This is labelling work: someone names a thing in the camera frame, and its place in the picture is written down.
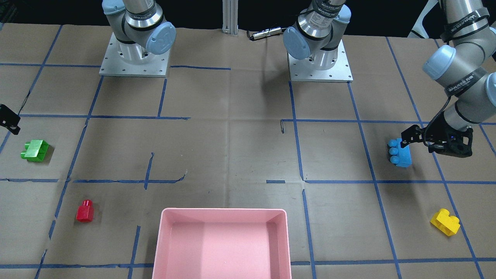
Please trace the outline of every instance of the toy block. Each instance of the toy block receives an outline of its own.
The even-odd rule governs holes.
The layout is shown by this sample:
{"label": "toy block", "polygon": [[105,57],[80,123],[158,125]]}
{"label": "toy block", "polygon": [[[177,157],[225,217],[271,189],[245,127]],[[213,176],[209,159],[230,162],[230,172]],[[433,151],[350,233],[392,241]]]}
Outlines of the toy block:
{"label": "toy block", "polygon": [[392,139],[388,142],[389,155],[391,155],[389,161],[395,164],[397,167],[407,168],[412,164],[412,157],[410,155],[410,146],[407,145],[405,148],[401,147],[402,139]]}
{"label": "toy block", "polygon": [[21,152],[21,158],[30,162],[43,162],[50,145],[42,139],[33,139],[24,145],[25,151]]}
{"label": "toy block", "polygon": [[91,200],[84,200],[83,204],[77,209],[76,220],[80,222],[91,222],[93,221],[93,202]]}
{"label": "toy block", "polygon": [[440,209],[431,219],[431,224],[442,231],[447,236],[455,235],[460,228],[460,219],[450,216],[449,211]]}

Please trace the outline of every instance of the pink tray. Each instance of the pink tray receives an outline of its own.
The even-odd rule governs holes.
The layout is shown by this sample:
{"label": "pink tray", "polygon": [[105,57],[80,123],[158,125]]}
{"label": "pink tray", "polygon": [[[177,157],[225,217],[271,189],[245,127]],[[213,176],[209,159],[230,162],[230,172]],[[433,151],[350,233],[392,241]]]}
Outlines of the pink tray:
{"label": "pink tray", "polygon": [[164,209],[152,279],[291,279],[282,209]]}

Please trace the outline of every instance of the blue toy block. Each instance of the blue toy block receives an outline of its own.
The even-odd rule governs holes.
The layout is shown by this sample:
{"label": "blue toy block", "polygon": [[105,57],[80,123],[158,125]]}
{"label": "blue toy block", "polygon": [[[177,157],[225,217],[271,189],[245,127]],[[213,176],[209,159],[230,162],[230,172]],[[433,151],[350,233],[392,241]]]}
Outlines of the blue toy block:
{"label": "blue toy block", "polygon": [[401,141],[402,139],[392,139],[387,144],[390,147],[389,154],[391,155],[389,161],[397,167],[407,168],[412,164],[410,146],[407,145],[405,148],[401,148]]}

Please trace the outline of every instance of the yellow toy block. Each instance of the yellow toy block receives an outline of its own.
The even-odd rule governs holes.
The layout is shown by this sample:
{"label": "yellow toy block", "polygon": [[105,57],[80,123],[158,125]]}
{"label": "yellow toy block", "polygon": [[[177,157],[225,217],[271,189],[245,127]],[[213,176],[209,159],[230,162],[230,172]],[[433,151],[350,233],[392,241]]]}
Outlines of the yellow toy block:
{"label": "yellow toy block", "polygon": [[455,235],[460,228],[460,219],[450,216],[447,209],[440,209],[431,219],[431,224],[447,236]]}

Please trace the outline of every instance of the metal base plate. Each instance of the metal base plate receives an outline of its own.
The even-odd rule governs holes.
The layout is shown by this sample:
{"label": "metal base plate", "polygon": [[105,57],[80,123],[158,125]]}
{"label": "metal base plate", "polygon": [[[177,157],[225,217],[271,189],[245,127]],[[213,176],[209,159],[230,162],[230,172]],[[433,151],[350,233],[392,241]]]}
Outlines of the metal base plate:
{"label": "metal base plate", "polygon": [[169,56],[171,51],[150,57],[148,63],[134,65],[126,63],[118,53],[119,44],[112,33],[102,66],[100,75],[108,76],[143,76],[143,77],[166,77],[169,69]]}
{"label": "metal base plate", "polygon": [[308,59],[297,60],[288,53],[289,72],[291,81],[314,82],[349,82],[353,81],[348,57],[344,50],[343,41],[338,46],[338,59],[334,67],[328,70],[315,70],[314,63]]}

